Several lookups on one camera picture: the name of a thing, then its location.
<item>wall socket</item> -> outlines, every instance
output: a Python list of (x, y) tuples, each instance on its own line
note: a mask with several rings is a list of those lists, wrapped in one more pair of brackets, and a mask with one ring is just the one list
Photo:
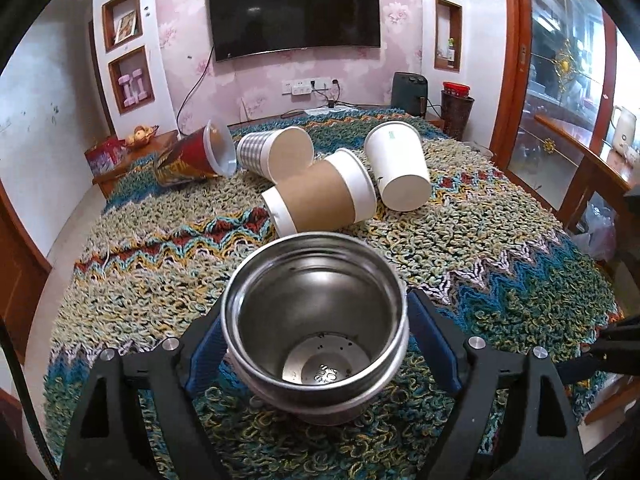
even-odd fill
[(304, 79), (292, 79), (282, 82), (282, 95), (305, 95), (311, 94), (312, 87), (311, 82), (314, 82), (316, 90), (328, 90), (333, 87), (334, 79), (331, 77), (308, 77)]

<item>wooden shelf frame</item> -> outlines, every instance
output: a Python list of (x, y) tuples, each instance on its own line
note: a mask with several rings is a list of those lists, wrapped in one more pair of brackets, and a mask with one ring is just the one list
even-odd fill
[(114, 43), (116, 36), (117, 25), (113, 23), (113, 9), (128, 0), (109, 0), (102, 6), (102, 33), (104, 35), (104, 46), (107, 52), (114, 50), (115, 48), (123, 46), (125, 43), (129, 43), (131, 40), (135, 40), (142, 36), (142, 19), (140, 11), (140, 0), (133, 0), (134, 8), (136, 11), (136, 33), (133, 36)]
[[(453, 44), (456, 51), (456, 57), (453, 66), (449, 65), (446, 57), (438, 55), (438, 21), (441, 16), (442, 7), (449, 9), (449, 38), (453, 38)], [(438, 70), (447, 70), (449, 72), (460, 72), (460, 63), (462, 61), (462, 6), (450, 2), (449, 0), (436, 0), (436, 35), (434, 46), (433, 67)]]
[[(125, 96), (122, 92), (122, 86), (120, 86), (120, 84), (118, 83), (118, 79), (120, 79), (123, 75), (120, 64), (136, 56), (140, 57), (142, 61), (139, 68), (142, 69), (143, 77), (146, 82), (145, 90), (146, 90), (147, 96), (141, 101), (126, 107), (124, 105)], [(155, 100), (154, 91), (151, 86), (151, 78), (149, 77), (149, 66), (146, 60), (146, 49), (144, 45), (139, 46), (138, 48), (132, 50), (131, 52), (127, 52), (124, 56), (120, 56), (119, 58), (111, 61), (109, 63), (109, 76), (111, 78), (111, 86), (113, 87), (113, 93), (116, 97), (116, 104), (118, 105), (118, 111), (120, 112), (121, 115), (124, 115), (132, 110), (135, 110), (136, 108), (140, 108), (141, 106), (144, 106), (146, 104), (152, 103)]]

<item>television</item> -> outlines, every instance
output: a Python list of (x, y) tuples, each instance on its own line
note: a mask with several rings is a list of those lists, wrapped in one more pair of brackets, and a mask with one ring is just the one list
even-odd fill
[(316, 46), (380, 47), (379, 0), (209, 0), (216, 61)]

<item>stainless steel cup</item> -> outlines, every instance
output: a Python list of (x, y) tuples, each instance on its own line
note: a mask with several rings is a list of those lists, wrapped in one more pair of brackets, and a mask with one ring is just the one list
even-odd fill
[(257, 396), (323, 425), (364, 409), (398, 371), (409, 337), (391, 266), (325, 232), (280, 238), (242, 262), (224, 292), (222, 329)]

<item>picture frame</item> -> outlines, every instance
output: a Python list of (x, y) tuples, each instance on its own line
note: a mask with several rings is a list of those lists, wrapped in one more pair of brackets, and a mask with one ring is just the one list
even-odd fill
[(130, 38), (136, 33), (137, 12), (132, 10), (118, 20), (118, 28), (114, 44)]

